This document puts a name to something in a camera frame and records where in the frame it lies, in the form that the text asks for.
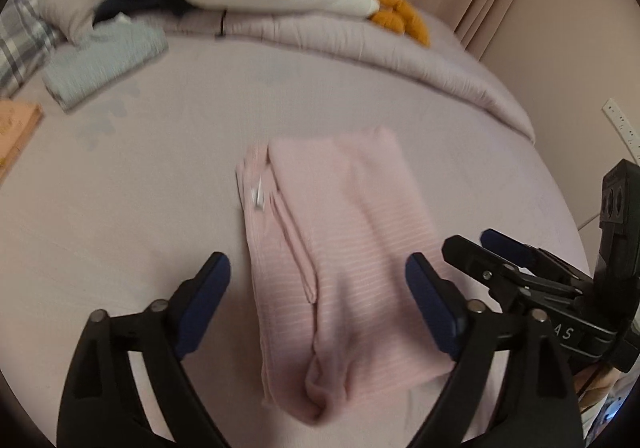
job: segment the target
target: stuffed animal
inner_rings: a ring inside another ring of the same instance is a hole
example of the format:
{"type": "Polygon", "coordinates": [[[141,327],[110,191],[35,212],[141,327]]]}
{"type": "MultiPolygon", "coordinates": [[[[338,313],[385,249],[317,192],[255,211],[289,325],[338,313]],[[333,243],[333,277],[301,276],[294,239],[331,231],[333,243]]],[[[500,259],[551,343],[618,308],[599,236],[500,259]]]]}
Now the stuffed animal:
{"type": "Polygon", "coordinates": [[[397,34],[407,34],[428,47],[429,31],[407,0],[378,0],[380,9],[369,16],[376,25],[397,34]]]}

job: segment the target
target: pink striped fabric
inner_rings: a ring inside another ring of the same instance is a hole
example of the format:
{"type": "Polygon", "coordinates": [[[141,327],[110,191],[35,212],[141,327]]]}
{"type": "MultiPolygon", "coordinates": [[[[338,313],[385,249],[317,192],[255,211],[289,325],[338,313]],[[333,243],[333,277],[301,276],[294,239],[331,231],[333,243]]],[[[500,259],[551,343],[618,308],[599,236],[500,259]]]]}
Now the pink striped fabric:
{"type": "Polygon", "coordinates": [[[309,424],[448,372],[404,281],[445,271],[394,134],[274,139],[238,166],[266,401],[309,424]]]}

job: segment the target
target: wall outlet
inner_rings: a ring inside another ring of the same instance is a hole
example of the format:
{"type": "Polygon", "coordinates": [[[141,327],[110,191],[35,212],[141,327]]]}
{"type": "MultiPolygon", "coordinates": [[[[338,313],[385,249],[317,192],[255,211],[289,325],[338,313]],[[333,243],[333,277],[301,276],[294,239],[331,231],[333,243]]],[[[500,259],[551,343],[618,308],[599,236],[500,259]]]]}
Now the wall outlet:
{"type": "Polygon", "coordinates": [[[636,164],[640,165],[640,134],[631,126],[615,100],[609,99],[602,107],[602,111],[611,121],[622,141],[625,142],[626,147],[629,148],[636,164]]]}

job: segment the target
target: tan box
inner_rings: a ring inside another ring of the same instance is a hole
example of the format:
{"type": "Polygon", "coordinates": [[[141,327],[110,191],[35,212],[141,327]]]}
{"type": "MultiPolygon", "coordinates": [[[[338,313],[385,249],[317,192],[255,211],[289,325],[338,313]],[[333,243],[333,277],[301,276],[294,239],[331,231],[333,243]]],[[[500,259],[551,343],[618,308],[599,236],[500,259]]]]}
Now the tan box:
{"type": "Polygon", "coordinates": [[[39,104],[0,99],[0,183],[41,118],[39,104]]]}

